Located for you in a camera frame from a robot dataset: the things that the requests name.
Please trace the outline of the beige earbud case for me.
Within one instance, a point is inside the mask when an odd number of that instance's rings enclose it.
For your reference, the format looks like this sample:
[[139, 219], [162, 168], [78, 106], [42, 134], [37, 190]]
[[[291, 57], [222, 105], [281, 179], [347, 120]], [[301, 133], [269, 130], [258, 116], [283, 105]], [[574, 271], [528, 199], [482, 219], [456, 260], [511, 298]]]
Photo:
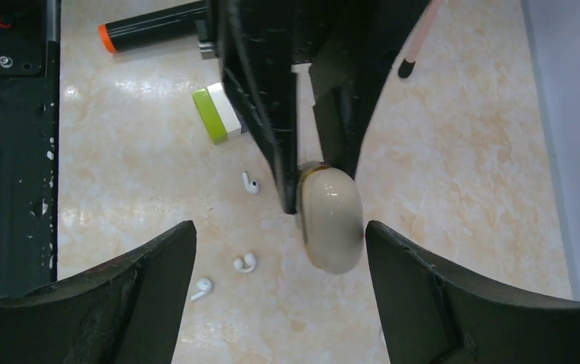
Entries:
[[345, 172], [323, 162], [299, 167], [296, 214], [304, 249], [316, 268], [342, 275], [362, 256], [364, 221], [356, 182]]

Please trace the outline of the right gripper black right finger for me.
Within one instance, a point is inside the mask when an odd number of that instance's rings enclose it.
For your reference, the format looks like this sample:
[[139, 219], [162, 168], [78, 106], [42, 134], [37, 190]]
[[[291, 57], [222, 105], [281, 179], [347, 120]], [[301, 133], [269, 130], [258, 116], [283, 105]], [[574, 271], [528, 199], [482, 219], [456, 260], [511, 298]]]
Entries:
[[392, 363], [580, 363], [580, 302], [480, 275], [379, 221], [365, 232]]

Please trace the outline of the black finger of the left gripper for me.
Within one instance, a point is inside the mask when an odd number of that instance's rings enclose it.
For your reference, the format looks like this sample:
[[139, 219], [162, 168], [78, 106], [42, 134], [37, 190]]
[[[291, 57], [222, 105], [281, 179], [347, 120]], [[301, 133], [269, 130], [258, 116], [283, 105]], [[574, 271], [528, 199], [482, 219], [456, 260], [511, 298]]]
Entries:
[[281, 208], [296, 212], [294, 1], [221, 1], [218, 49], [229, 101], [267, 161]]
[[324, 162], [355, 177], [393, 63], [428, 7], [421, 0], [351, 1], [309, 67]]

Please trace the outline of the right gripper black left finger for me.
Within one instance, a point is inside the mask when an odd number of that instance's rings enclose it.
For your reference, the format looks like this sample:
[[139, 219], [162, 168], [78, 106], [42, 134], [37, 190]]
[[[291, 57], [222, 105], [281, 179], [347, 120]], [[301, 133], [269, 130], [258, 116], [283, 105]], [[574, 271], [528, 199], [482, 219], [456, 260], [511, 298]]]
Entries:
[[183, 221], [142, 246], [0, 298], [0, 363], [169, 363], [196, 258]]

